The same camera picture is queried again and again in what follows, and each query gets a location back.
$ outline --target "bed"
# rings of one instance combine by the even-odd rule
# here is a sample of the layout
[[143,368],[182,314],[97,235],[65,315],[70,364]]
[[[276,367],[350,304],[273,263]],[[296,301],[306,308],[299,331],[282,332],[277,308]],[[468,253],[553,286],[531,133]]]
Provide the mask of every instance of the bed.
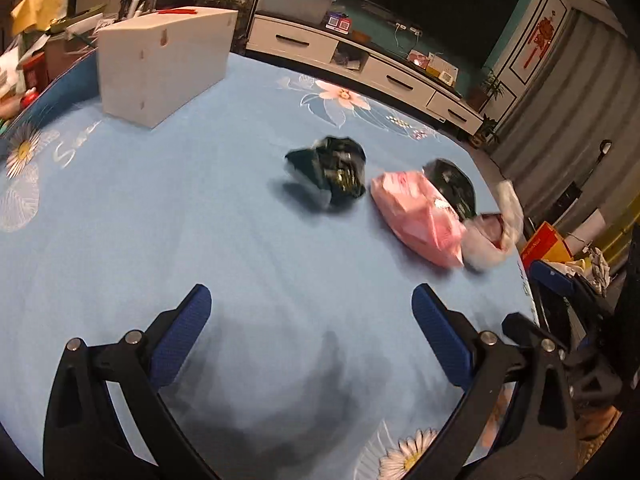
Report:
[[[442,427],[462,393],[412,316],[418,284],[478,329],[535,316],[517,254],[484,273],[437,268],[368,194],[325,212],[284,171],[289,150],[349,136],[367,180],[447,158],[477,210],[497,210],[464,149],[372,99],[231,55],[224,80],[146,130],[102,113],[91,55],[26,119],[40,127],[34,159],[0,176],[0,420],[40,470],[66,341],[144,329],[195,283],[212,315],[161,397],[233,480],[386,480],[383,456]],[[152,460],[111,392],[134,451]]]

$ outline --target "drawer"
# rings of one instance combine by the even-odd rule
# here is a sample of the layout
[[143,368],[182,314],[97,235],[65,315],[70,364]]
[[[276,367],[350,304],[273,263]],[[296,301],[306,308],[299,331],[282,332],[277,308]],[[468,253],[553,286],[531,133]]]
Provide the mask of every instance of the drawer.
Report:
[[471,135],[476,133],[482,124],[482,119],[478,118],[472,111],[467,110],[439,92],[431,98],[431,101],[427,104],[427,110],[460,126]]
[[360,80],[421,109],[435,94],[435,90],[426,83],[374,57],[365,62]]
[[337,39],[311,30],[256,18],[246,47],[300,61],[329,63],[337,46]]

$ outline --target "white tv stand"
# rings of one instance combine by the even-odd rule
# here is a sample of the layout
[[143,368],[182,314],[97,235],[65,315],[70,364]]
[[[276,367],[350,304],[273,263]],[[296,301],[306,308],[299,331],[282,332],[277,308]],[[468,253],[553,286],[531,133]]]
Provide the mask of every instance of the white tv stand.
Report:
[[[338,43],[362,51],[360,68],[349,70],[332,62]],[[425,112],[440,122],[450,121],[468,134],[476,133],[482,117],[457,95],[415,70],[366,46],[319,28],[256,15],[247,50],[284,57],[328,70],[376,90]]]

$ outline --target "white storage box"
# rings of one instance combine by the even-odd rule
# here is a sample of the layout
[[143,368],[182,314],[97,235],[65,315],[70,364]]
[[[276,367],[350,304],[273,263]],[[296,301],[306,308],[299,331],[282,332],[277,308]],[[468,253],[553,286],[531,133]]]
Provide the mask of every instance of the white storage box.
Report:
[[184,8],[197,14],[148,14],[98,31],[105,113],[153,128],[225,76],[238,12]]

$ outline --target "potted plant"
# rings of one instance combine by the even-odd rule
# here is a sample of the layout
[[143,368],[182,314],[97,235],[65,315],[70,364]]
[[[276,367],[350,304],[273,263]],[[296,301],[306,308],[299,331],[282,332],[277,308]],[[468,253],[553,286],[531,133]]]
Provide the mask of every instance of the potted plant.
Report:
[[216,7],[218,9],[231,9],[238,11],[236,19],[236,30],[231,44],[231,51],[242,54],[246,35],[249,29],[249,14],[253,0],[206,0],[206,7]]
[[504,94],[504,88],[498,76],[495,75],[493,70],[489,69],[484,79],[469,91],[466,103],[471,106],[473,110],[479,112],[480,108],[482,108],[489,99],[494,98],[497,100],[502,94]]
[[480,148],[482,146],[489,146],[497,137],[495,136],[495,127],[498,125],[498,121],[491,119],[484,114],[484,118],[482,119],[482,124],[476,134],[471,136],[469,139],[471,145],[475,148]]

